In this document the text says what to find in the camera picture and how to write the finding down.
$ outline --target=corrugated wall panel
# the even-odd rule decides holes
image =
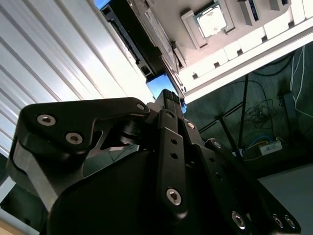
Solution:
[[[28,104],[126,96],[153,102],[91,0],[2,0],[0,22],[3,155]]]

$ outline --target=black cable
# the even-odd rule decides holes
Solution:
[[[267,67],[269,67],[269,66],[278,65],[278,64],[284,62],[285,60],[287,60],[289,57],[294,57],[294,54],[295,54],[295,51],[292,51],[292,52],[290,52],[288,55],[282,57],[280,60],[277,60],[277,61],[275,61],[275,62],[268,63],[267,65],[264,65],[264,66],[258,68],[257,70],[262,70],[262,69],[265,69],[265,68],[267,68]]]
[[[243,83],[243,82],[245,82],[245,81],[232,82],[232,83],[226,84],[226,85],[223,86],[223,87],[228,87],[228,86],[230,86],[230,85],[237,84],[237,83]],[[259,82],[257,82],[257,81],[253,81],[253,80],[249,80],[248,82],[256,83],[256,84],[259,85],[259,87],[260,87],[261,90],[262,90],[263,96],[264,96],[264,98],[265,98],[265,100],[263,100],[263,102],[266,102],[267,107],[268,107],[268,109],[270,110],[271,108],[270,108],[269,102],[268,102],[269,99],[267,98],[267,96],[266,96],[266,94],[265,94],[265,91],[264,91],[264,88],[263,88],[263,86],[261,85],[261,83],[259,83]],[[272,114],[269,114],[269,120],[270,120],[270,123],[271,123],[271,127],[270,127],[270,128],[271,128],[271,131],[272,131],[272,137],[275,138]]]
[[[264,105],[265,102],[272,102],[272,109],[270,107],[266,107]],[[276,115],[276,110],[274,109],[273,100],[263,100],[260,103],[258,103],[256,106],[249,108],[245,113],[245,121],[251,122],[254,124],[254,127],[258,130],[264,129],[264,130],[270,130],[271,127],[265,128],[264,126],[266,123],[270,120],[271,116]]]
[[[273,77],[273,76],[276,76],[276,75],[280,74],[282,71],[284,71],[291,64],[292,59],[294,57],[294,54],[295,54],[295,52],[293,51],[292,52],[292,56],[290,56],[288,62],[279,71],[277,71],[275,73],[263,74],[263,73],[259,73],[259,72],[256,72],[256,71],[253,71],[252,73],[256,74],[256,75],[259,75],[259,76],[262,76],[262,77]]]

